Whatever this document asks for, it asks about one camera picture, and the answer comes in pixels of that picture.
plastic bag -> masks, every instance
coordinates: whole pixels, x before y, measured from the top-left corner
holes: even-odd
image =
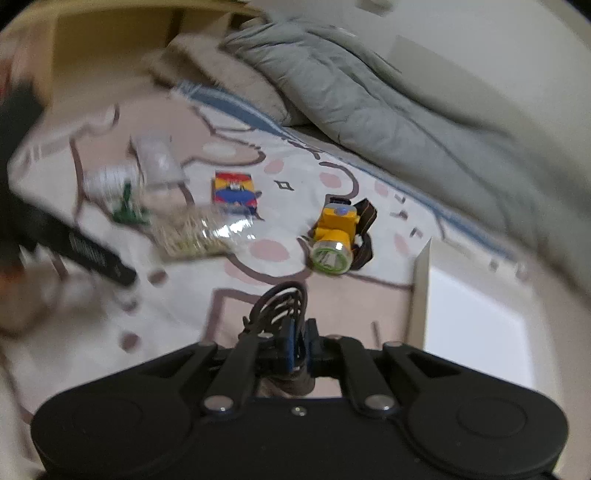
[[[170,151],[170,137],[164,134],[141,134],[131,137],[147,186],[186,181],[183,169]]]
[[[84,192],[90,200],[104,202],[123,195],[125,183],[133,188],[140,185],[139,168],[136,162],[126,162],[113,167],[103,167],[85,176]]]
[[[189,206],[154,217],[151,232],[166,257],[200,258],[234,251],[255,239],[253,220],[242,207]]]

metal screw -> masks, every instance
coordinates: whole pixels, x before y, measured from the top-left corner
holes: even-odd
[[[403,346],[403,343],[402,342],[386,342],[384,344],[384,346],[389,346],[391,348],[396,348],[396,347],[399,347],[399,346]]]
[[[306,410],[304,407],[293,407],[291,409],[291,413],[296,417],[305,417],[308,413],[308,410]]]
[[[388,395],[370,395],[365,399],[365,406],[370,410],[388,411],[396,402]]]
[[[203,406],[210,411],[228,411],[233,405],[233,400],[225,395],[212,395],[203,400]]]

white box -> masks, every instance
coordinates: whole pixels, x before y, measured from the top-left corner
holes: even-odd
[[[532,290],[436,239],[415,264],[407,343],[561,403],[554,345]]]

black cable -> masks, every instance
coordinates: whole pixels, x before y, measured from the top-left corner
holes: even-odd
[[[303,283],[287,281],[264,293],[253,305],[249,318],[243,318],[244,333],[269,332],[277,335],[285,317],[295,320],[296,336],[303,334],[308,292]]]

patterned bedsheet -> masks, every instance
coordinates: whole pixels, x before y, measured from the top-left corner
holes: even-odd
[[[172,137],[188,178],[170,191],[179,203],[209,203],[216,170],[252,176],[256,241],[227,257],[167,264],[146,236],[112,223],[87,198],[85,176],[134,161],[129,137],[147,130]],[[203,337],[232,346],[258,296],[285,280],[305,282],[307,314],[321,334],[350,335],[377,348],[404,339],[414,258],[432,236],[494,270],[516,268],[506,252],[436,202],[309,147],[241,100],[204,87],[153,93],[33,135],[13,162],[12,177],[23,195],[119,251],[140,279],[130,301],[73,264],[47,269],[50,308],[31,329],[2,340],[25,421],[61,390]],[[374,259],[340,277],[312,271],[306,262],[306,233],[331,195],[367,197],[378,210],[370,230]],[[324,381],[312,395],[338,393]]]

